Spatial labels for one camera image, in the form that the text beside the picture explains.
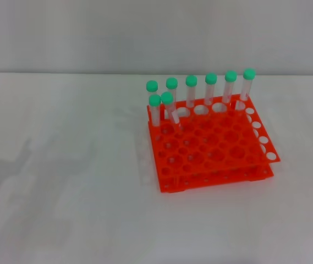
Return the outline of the orange test tube rack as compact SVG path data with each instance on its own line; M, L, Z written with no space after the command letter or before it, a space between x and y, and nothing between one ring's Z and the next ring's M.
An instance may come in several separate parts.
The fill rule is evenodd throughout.
M188 189L273 176L271 163L280 157L251 100L242 111L233 95L225 112L216 112L222 98L213 99L207 114L193 109L180 118L177 127L160 106L160 125L148 122L160 191L176 193Z

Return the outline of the clear green-capped test tube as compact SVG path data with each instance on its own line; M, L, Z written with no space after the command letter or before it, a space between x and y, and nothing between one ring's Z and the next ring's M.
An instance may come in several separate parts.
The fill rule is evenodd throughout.
M216 82L217 82L217 75L215 73L206 74L205 76L206 89L205 89L204 103L207 106L212 105Z
M160 126L160 105L161 97L157 94L150 95L149 106L151 113L151 122L153 127Z
M224 85L224 91L223 91L223 96L222 96L222 103L228 104L230 102L230 99L233 93L234 83L237 80L237 73L233 70L229 70L226 72L224 78L225 78L225 85Z
M149 80L146 83L146 91L148 92L148 96L150 97L150 95L153 94L158 94L158 83L155 80Z
M178 87L178 80L174 77L170 77L166 80L166 88L168 92L170 92L173 96L173 104L172 107L176 109L175 103L177 101L177 87Z
M161 101L165 106L166 112L168 114L168 118L171 123L176 127L178 131L182 130L182 126L180 123L180 118L175 107L174 98L171 92L164 92L161 95Z
M249 93L252 87L252 82L256 76L256 71L253 68L247 68L243 72L243 85L241 88L241 93L239 99L241 101L247 101L249 98Z
M185 80L187 87L186 106L188 108L194 107L195 89L197 86L197 77L195 75L188 75Z

